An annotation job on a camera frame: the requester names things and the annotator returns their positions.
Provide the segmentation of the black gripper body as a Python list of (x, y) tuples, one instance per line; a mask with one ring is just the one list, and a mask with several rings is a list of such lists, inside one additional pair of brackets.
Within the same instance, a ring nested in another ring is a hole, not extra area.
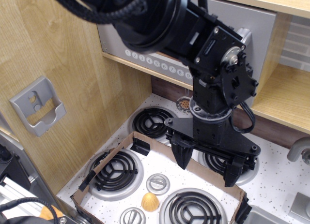
[(244, 159), (244, 170), (255, 168), (261, 149), (243, 136), (254, 129), (254, 121), (245, 129), (234, 126), (231, 117), (212, 121), (197, 117), (168, 118), (164, 123), (168, 128), (169, 141), (175, 134), (179, 134), (191, 139), (194, 142), (194, 149), (198, 151), (226, 161), (240, 157)]

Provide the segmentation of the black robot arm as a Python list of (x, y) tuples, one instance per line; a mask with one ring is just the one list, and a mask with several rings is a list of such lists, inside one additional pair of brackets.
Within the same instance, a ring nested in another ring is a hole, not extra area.
[(225, 186), (254, 169), (260, 148), (245, 139), (251, 127), (234, 126), (240, 105), (252, 122), (246, 100), (258, 82), (246, 62), (239, 34), (210, 15), (207, 0), (56, 0), (81, 19), (111, 24), (124, 45), (136, 52), (161, 52), (187, 66), (193, 77), (191, 118), (165, 120), (173, 155), (186, 168), (193, 150), (226, 161)]

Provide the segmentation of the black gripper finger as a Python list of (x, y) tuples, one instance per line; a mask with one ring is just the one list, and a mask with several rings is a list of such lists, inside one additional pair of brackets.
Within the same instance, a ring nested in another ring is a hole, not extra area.
[(194, 150), (194, 142), (182, 135), (175, 134), (170, 140), (170, 144), (177, 164), (182, 169), (186, 169)]
[(224, 181), (225, 187), (233, 187), (243, 172), (244, 159), (232, 159), (227, 162)]

